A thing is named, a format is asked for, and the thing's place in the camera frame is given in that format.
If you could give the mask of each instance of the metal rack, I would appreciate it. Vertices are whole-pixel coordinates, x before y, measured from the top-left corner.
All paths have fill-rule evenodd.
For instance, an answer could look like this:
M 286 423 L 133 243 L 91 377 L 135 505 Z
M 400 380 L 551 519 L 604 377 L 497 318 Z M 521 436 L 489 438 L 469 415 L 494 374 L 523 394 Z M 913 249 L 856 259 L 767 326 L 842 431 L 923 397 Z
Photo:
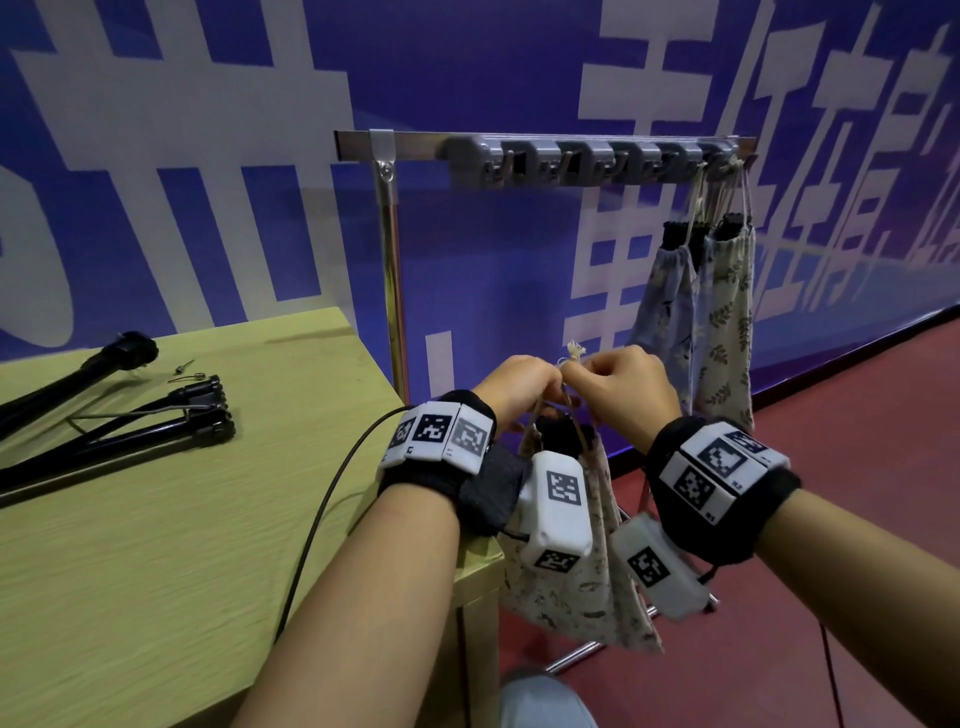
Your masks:
M 396 163 L 445 161 L 454 186 L 498 189 L 511 186 L 594 187 L 603 184 L 689 182 L 706 165 L 707 216 L 718 202 L 717 182 L 734 172 L 732 161 L 748 166 L 756 158 L 756 139 L 744 136 L 603 136 L 583 134 L 508 134 L 395 132 L 389 129 L 334 132 L 337 159 L 370 162 L 380 216 L 383 284 L 394 389 L 410 403 Z M 621 516 L 629 519 L 623 509 Z M 709 596 L 706 611 L 719 604 Z M 657 616 L 656 607 L 647 615 Z M 587 643 L 547 667 L 557 674 L 603 649 Z

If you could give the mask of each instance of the red carpet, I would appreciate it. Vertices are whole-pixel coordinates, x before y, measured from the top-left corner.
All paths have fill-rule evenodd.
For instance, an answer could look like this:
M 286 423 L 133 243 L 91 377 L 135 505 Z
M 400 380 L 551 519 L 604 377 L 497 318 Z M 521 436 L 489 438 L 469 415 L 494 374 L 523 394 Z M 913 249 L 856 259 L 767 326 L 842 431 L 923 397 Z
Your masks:
M 764 409 L 757 436 L 789 454 L 807 489 L 960 565 L 958 373 L 954 322 Z M 615 484 L 628 510 L 641 477 Z M 657 620 L 666 654 L 608 648 L 564 674 L 600 728 L 836 725 L 820 632 L 803 605 L 757 560 L 721 569 L 713 592 L 716 614 Z M 849 728 L 919 725 L 832 645 Z M 573 646 L 501 613 L 503 669 L 545 666 Z

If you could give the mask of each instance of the backdrop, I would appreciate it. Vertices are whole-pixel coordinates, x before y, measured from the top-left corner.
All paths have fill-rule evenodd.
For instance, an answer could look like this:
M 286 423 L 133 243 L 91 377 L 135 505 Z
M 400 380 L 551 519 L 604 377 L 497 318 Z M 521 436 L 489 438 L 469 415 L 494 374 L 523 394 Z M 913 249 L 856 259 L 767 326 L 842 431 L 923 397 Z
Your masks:
M 957 8 L 0 0 L 0 360 L 336 304 L 389 375 L 371 173 L 335 129 L 740 133 L 763 388 L 960 301 Z M 417 400 L 621 344 L 684 195 L 399 179 Z

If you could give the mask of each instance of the qr code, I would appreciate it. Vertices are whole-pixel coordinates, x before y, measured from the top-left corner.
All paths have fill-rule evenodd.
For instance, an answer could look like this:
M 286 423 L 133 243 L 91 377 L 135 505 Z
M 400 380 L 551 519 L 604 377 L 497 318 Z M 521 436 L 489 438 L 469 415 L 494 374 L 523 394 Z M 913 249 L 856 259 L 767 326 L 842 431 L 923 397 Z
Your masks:
M 457 445 L 474 455 L 482 455 L 483 448 L 487 444 L 487 430 L 461 418 L 453 426 L 450 444 Z
M 547 471 L 546 494 L 551 500 L 580 505 L 580 484 L 573 475 Z
M 752 438 L 746 432 L 741 432 L 740 430 L 736 430 L 734 432 L 728 432 L 726 435 L 724 435 L 724 437 L 726 437 L 728 440 L 733 440 L 740 447 L 754 454 L 758 452 L 763 452 L 764 450 L 767 449 L 767 446 L 763 445 L 763 443 L 757 442 L 754 438 Z
M 693 468 L 687 468 L 673 489 L 699 511 L 707 504 L 717 487 Z
M 697 459 L 724 478 L 747 462 L 747 456 L 723 438 L 717 438 L 707 445 Z
M 423 415 L 417 423 L 414 432 L 414 441 L 422 443 L 441 443 L 446 439 L 446 431 L 450 429 L 450 415 Z
M 540 558 L 534 562 L 534 566 L 540 569 L 558 571 L 567 573 L 573 569 L 574 565 L 580 561 L 580 557 L 572 553 L 562 553 L 560 551 L 551 551 L 549 548 L 544 551 Z
M 388 448 L 395 448 L 397 445 L 403 445 L 407 441 L 407 438 L 410 437 L 410 430 L 414 428 L 414 422 L 417 421 L 416 417 L 412 417 L 409 420 L 406 420 L 400 423 L 396 432 L 394 433 L 394 439 L 390 441 Z
M 627 559 L 627 563 L 630 564 L 630 568 L 634 570 L 643 586 L 648 589 L 670 575 L 670 571 L 649 546 Z

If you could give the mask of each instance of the drawstring bag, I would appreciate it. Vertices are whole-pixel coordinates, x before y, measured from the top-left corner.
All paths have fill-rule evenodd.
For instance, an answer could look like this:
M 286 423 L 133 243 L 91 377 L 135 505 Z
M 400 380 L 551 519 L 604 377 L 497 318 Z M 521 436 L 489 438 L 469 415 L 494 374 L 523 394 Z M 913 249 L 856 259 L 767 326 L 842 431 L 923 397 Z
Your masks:
M 549 445 L 546 429 L 541 433 L 534 427 L 537 414 L 531 417 L 520 443 L 521 456 L 532 457 L 543 449 L 545 439 Z M 568 419 L 551 427 L 567 425 L 577 426 Z M 660 637 L 647 617 L 646 606 L 630 574 L 607 555 L 607 537 L 620 525 L 620 513 L 600 435 L 588 426 L 577 434 L 586 445 L 576 450 L 580 451 L 579 461 L 587 484 L 593 551 L 567 573 L 545 573 L 530 569 L 521 561 L 524 542 L 501 534 L 497 540 L 506 561 L 506 577 L 500 603 L 527 621 L 575 640 L 661 651 Z M 506 530 L 516 528 L 517 515 Z
M 730 207 L 739 184 L 744 224 L 732 237 L 724 238 L 731 226 Z M 700 363 L 694 409 L 705 417 L 726 417 L 747 432 L 754 429 L 750 393 L 750 356 L 753 347 L 753 276 L 756 230 L 750 183 L 743 162 L 726 190 L 727 214 L 708 235 L 701 279 L 712 278 L 708 314 L 705 318 L 705 355 Z M 707 269 L 706 261 L 710 259 Z
M 697 373 L 706 355 L 704 319 L 712 286 L 710 276 L 698 275 L 689 246 L 703 203 L 704 169 L 705 165 L 700 165 L 690 184 L 685 241 L 675 250 L 663 245 L 657 249 L 650 279 L 627 339 L 627 344 L 637 344 L 663 362 L 685 415 L 692 413 Z M 667 223 L 664 232 L 668 226 L 676 223 Z M 711 265 L 710 256 L 710 245 L 705 240 L 700 260 L 702 272 Z

